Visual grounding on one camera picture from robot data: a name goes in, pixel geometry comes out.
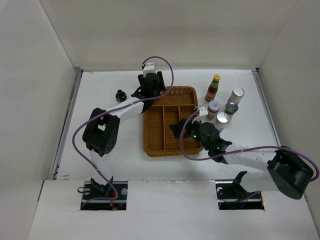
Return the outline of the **dark sauce bottle black cap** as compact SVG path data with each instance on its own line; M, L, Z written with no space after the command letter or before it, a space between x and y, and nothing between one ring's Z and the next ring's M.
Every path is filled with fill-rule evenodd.
M122 103L127 99L127 94L121 89L118 89L115 94L115 99L118 103Z

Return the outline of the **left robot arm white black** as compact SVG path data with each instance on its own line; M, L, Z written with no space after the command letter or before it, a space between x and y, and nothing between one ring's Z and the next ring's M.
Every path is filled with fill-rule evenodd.
M115 147L120 124L148 110L166 90L161 71L151 70L138 75L140 86L122 103L107 110L95 108L86 124L82 141L86 148L103 157Z

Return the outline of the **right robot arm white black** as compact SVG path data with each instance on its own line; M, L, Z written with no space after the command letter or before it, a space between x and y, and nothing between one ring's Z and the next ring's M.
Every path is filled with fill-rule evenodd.
M179 139L192 138L206 151L207 160L224 165L238 165L256 169L240 171L229 183L219 183L217 193L226 199L246 200L261 191L279 191L299 200L310 182L320 176L320 170L305 155L284 146L239 147L220 137L210 122L183 118L170 125Z

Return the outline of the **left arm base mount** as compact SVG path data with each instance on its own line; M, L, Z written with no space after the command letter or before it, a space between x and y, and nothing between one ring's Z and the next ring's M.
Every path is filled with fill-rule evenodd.
M93 178L77 189L81 194L80 209L82 211L125 211L127 209L128 182L113 181L99 184Z

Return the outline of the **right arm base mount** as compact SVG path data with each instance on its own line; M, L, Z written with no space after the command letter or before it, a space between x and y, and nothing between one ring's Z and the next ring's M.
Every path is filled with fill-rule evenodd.
M264 210L260 191L248 192L241 185L247 171L241 171L233 180L215 182L219 210Z

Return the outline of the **white jar silver lid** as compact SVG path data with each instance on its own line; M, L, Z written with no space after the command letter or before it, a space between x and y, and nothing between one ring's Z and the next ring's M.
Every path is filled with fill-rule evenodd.
M220 112L216 115L214 126L221 133L230 121L229 115L225 112Z

